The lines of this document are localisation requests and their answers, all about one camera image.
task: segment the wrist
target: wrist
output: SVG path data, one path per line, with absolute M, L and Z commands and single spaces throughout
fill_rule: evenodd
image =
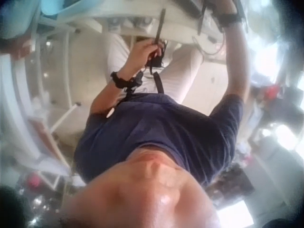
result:
M 134 71 L 128 69 L 127 67 L 123 66 L 118 72 L 117 76 L 125 81 L 129 81 L 134 76 Z

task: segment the lip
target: lip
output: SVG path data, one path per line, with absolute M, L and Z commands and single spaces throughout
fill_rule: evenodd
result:
M 143 154 L 140 154 L 137 157 L 131 159 L 129 162 L 130 163 L 136 163 L 136 162 L 150 162 L 150 161 L 161 163 L 161 164 L 173 167 L 173 168 L 176 167 L 176 165 L 174 164 L 173 161 L 165 158 L 162 155 L 155 154 L 155 153 L 143 153 Z

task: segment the black wire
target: black wire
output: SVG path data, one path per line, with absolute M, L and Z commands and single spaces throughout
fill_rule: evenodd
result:
M 209 55 L 209 56 L 215 56 L 217 55 L 224 47 L 225 45 L 225 33 L 223 33 L 223 43 L 222 45 L 220 46 L 220 48 L 215 52 L 215 53 L 209 53 L 205 50 L 203 50 L 198 42 L 198 40 L 195 38 L 195 37 L 192 37 L 192 40 L 193 40 L 193 43 L 196 45 L 196 47 L 198 48 L 198 50 L 202 53 L 202 54 L 206 54 L 206 55 Z

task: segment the white pants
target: white pants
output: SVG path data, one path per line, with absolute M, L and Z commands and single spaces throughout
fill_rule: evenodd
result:
M 130 50 L 117 34 L 104 35 L 104 45 L 107 51 L 106 81 L 110 81 L 110 74 L 119 71 L 127 61 Z M 172 61 L 160 72 L 164 93 L 181 104 L 188 93 L 199 67 L 203 62 L 202 54 L 195 46 L 183 45 L 172 54 Z M 157 93 L 157 88 L 149 69 L 144 72 L 142 85 L 134 93 Z

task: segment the navy t-shirt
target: navy t-shirt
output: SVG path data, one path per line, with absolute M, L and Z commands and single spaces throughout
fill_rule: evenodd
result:
M 106 118 L 89 116 L 75 151 L 76 168 L 90 181 L 136 148 L 156 145 L 207 186 L 234 156 L 243 101 L 227 95 L 206 116 L 164 94 L 137 94 Z

